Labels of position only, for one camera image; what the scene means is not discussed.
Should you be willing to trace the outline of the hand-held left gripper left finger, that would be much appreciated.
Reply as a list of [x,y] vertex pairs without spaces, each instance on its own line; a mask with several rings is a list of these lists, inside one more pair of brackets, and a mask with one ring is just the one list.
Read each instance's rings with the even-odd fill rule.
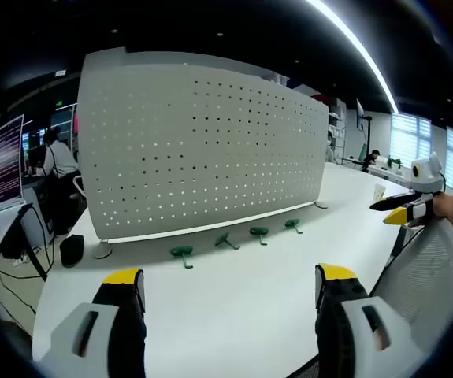
[[52,331],[39,367],[52,377],[145,377],[143,270],[107,276]]

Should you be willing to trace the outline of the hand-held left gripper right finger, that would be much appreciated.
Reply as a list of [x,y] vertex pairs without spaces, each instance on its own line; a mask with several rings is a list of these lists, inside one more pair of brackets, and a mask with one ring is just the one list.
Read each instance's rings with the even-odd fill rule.
[[315,306],[320,377],[410,377],[420,366],[409,324],[350,269],[315,265]]

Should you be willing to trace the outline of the person's right hand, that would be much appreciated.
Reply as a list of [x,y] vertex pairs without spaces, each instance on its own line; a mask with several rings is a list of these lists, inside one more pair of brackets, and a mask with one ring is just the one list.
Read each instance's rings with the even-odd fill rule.
[[433,212],[445,217],[453,224],[453,195],[439,194],[433,198]]

